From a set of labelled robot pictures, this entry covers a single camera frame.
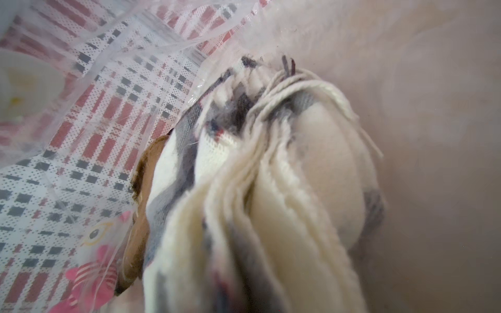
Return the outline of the clear plastic vacuum bag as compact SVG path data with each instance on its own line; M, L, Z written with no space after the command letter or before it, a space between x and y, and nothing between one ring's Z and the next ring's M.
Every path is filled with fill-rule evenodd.
M500 311L499 1L2 1L1 46L66 78L1 125L1 311L45 312L83 229L219 71L282 55L381 148L387 213L355 252L372 312Z

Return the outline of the brown knitted scarf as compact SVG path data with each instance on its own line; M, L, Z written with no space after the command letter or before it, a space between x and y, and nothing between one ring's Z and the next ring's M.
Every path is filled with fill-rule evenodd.
M169 134L160 136L146 148L131 180L130 187L137 210L133 215L133 225L125 245L115 289L116 296L122 294L136 279L142 277L146 244L150 234L146 206L152 189L155 167L169 137Z

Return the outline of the grey white plaid scarf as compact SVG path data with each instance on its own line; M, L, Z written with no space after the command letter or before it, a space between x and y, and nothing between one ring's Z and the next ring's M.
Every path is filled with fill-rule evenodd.
M243 56L155 168L146 312L366 312L348 253L383 218L380 154L336 86Z

